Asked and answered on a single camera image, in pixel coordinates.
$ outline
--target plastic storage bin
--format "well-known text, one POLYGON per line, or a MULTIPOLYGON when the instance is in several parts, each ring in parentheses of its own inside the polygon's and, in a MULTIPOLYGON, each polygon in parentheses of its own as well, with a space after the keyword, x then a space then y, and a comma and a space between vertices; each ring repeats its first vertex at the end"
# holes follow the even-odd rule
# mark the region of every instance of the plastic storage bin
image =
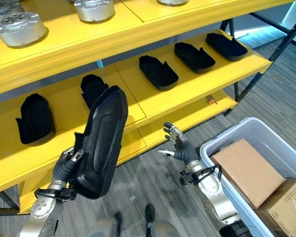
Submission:
MULTIPOLYGON (((209 157, 241 138, 249 142, 283 177, 296 177, 296 151, 257 118, 246 118, 205 143, 200 148, 203 162, 213 166, 209 157)), ((274 236, 224 175, 222 186, 254 237, 274 236)))

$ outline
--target shelving unit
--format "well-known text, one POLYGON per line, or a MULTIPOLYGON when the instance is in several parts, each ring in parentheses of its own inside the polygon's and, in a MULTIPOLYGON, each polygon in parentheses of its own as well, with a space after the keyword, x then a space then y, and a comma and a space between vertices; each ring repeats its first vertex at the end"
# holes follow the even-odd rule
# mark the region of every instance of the shelving unit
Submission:
MULTIPOLYGON (((215 32, 227 35, 220 30, 215 32)), ((84 131, 89 109, 81 96, 80 83, 87 74, 100 76, 108 85, 117 84, 126 94, 129 116, 118 164, 164 141, 162 121, 176 122, 185 130, 235 106, 236 102, 221 89, 248 75, 265 71, 271 63, 250 49, 241 61, 229 62, 211 49, 205 38, 206 34, 202 34, 186 40, 196 47, 204 47, 216 60, 214 68, 205 74, 196 74, 187 68, 175 56, 173 45, 147 53, 167 61, 179 75, 176 87, 166 92, 157 90, 146 79, 139 69, 139 56, 31 92, 48 100, 56 125, 56 137, 41 146, 21 144, 14 120, 20 116, 20 106, 30 93, 1 103, 0 191, 21 183, 21 210, 24 211, 27 206, 23 203, 29 203, 28 190, 32 191, 33 186, 38 188, 42 182, 45 185, 50 182, 49 176, 42 180, 39 174, 51 169, 60 153, 74 144, 74 132, 84 131), (207 104, 204 97, 209 94, 217 100, 217 105, 207 104)))
MULTIPOLYGON (((229 24, 233 34, 232 17, 292 1, 190 0, 184 6, 166 7, 155 0, 114 0, 116 15, 111 20, 85 24, 79 21, 68 0, 26 0, 21 2, 24 9, 37 12, 49 32, 39 43, 18 49, 9 48, 0 40, 0 94, 218 21, 223 21, 221 29, 214 32, 230 37, 224 30, 229 24)), ((178 74, 179 83, 166 92, 158 91, 140 71, 139 55, 0 103, 0 192, 19 185, 20 208, 13 209, 11 214, 29 212, 35 201, 34 190, 48 185, 60 153, 74 144, 74 132, 84 131, 89 110, 81 97, 80 83, 85 75, 96 74, 109 85, 117 84, 126 94, 129 116, 117 162, 122 164, 165 141, 162 131, 165 121, 186 130, 234 108, 294 35, 296 28, 289 31, 269 60, 248 49, 248 54, 239 62, 229 62, 216 53, 206 44, 206 34, 184 40, 197 48, 204 47, 216 60, 214 68, 205 74, 196 74, 187 68, 175 56, 173 45, 145 53, 167 61, 178 74), (240 95, 235 84, 235 100, 222 91, 255 73, 258 78, 240 95), (56 125, 56 136, 37 147, 21 144, 14 120, 20 117, 25 98, 33 93, 48 100, 56 125), (209 94, 217 104, 207 103, 205 97, 209 94)))
POLYGON ((21 2, 23 8, 38 13, 49 33, 41 42, 19 49, 0 40, 0 94, 167 37, 292 1, 191 0, 171 8, 155 0, 115 0, 116 14, 111 20, 86 24, 79 21, 68 0, 26 0, 21 2))

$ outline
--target robot leg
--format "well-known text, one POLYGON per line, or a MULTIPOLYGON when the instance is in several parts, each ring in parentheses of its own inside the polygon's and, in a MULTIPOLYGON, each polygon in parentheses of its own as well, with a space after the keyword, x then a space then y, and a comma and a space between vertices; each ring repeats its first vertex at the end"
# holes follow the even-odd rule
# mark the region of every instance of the robot leg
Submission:
POLYGON ((151 237, 180 237, 176 228, 167 221, 154 221, 150 229, 151 237))
POLYGON ((115 218, 102 218, 93 225, 88 237, 116 237, 116 226, 115 218))

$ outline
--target cardboard box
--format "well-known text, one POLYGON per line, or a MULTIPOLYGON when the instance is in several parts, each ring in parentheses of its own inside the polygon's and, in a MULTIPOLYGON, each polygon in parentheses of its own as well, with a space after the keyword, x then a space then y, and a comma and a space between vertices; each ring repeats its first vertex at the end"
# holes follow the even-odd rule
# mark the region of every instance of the cardboard box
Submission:
POLYGON ((252 209, 258 208, 284 178, 244 139, 212 155, 223 175, 234 185, 252 209))
POLYGON ((284 182, 256 213, 277 236, 296 237, 296 178, 284 182))

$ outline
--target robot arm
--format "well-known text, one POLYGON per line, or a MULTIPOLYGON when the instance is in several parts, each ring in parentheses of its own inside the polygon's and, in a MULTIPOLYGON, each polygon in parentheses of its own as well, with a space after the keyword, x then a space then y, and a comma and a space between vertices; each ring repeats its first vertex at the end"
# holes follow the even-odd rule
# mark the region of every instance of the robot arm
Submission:
POLYGON ((193 189, 202 201, 207 215, 222 237, 251 237, 247 226, 241 220, 233 204, 222 190, 220 181, 222 167, 215 165, 205 167, 197 157, 193 145, 183 133, 173 124, 164 123, 164 131, 168 133, 165 137, 171 141, 176 150, 174 152, 159 150, 164 156, 182 160, 185 169, 180 172, 182 185, 193 185, 193 189))
POLYGON ((65 201, 77 194, 97 199, 108 192, 127 115, 124 92, 118 86, 106 89, 94 102, 84 133, 75 133, 74 146, 62 152, 48 188, 35 191, 37 200, 20 237, 53 236, 65 201))
POLYGON ((30 217, 23 226, 20 237, 51 237, 55 234, 63 211, 63 202, 74 200, 76 196, 66 185, 84 151, 80 149, 73 155, 73 150, 71 147, 62 152, 53 170, 53 181, 48 188, 36 190, 37 200, 32 206, 30 217))

